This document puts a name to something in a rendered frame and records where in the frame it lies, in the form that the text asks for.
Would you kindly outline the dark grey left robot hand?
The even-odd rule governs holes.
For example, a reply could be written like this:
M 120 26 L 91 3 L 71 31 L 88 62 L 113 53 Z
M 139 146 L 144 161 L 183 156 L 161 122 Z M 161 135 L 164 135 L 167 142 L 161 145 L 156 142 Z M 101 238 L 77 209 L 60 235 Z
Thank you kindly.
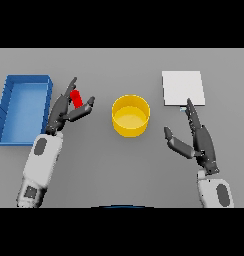
M 91 96 L 80 108 L 74 108 L 70 92 L 76 90 L 76 81 L 77 78 L 74 77 L 65 93 L 56 100 L 46 125 L 45 133 L 47 135 L 55 136 L 58 131 L 64 128 L 67 121 L 75 122 L 91 113 L 95 101 L 94 96 Z

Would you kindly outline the red beaker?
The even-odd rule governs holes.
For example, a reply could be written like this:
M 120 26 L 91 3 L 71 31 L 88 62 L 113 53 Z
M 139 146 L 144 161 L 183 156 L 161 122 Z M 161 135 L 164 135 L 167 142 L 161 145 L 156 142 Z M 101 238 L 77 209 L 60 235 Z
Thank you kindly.
M 79 90 L 72 90 L 70 92 L 70 98 L 73 102 L 74 108 L 80 108 L 83 105 L 83 101 Z

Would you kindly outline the yellow bowl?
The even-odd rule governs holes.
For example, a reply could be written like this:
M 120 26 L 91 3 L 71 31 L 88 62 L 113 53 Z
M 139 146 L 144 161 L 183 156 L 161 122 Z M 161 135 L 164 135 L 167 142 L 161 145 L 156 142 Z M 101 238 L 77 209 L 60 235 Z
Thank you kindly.
M 111 119 L 114 130 L 125 138 L 143 134 L 150 119 L 150 106 L 138 95 L 119 97 L 112 105 Z

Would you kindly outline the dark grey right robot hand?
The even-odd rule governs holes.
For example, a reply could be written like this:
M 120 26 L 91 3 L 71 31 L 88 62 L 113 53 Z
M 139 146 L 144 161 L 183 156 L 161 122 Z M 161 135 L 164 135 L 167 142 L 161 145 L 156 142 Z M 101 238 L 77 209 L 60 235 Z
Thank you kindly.
M 187 99 L 185 113 L 188 118 L 193 145 L 190 146 L 179 140 L 173 135 L 169 127 L 165 127 L 164 134 L 168 147 L 187 159 L 195 158 L 197 164 L 205 170 L 207 175 L 219 173 L 213 140 L 206 126 L 200 122 L 190 98 Z

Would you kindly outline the pale square measuring scale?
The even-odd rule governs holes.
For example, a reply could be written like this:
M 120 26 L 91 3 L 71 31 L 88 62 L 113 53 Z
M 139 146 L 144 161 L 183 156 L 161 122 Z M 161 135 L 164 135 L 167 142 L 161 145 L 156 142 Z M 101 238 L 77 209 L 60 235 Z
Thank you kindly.
M 186 106 L 188 98 L 195 106 L 205 105 L 199 71 L 163 71 L 162 86 L 165 106 Z

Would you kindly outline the blue tray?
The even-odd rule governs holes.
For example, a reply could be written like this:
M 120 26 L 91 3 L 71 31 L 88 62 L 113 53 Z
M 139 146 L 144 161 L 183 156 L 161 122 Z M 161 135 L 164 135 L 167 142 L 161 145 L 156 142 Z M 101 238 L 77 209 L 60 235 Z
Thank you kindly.
M 53 83 L 49 75 L 7 75 L 0 100 L 0 146 L 32 146 L 45 132 Z

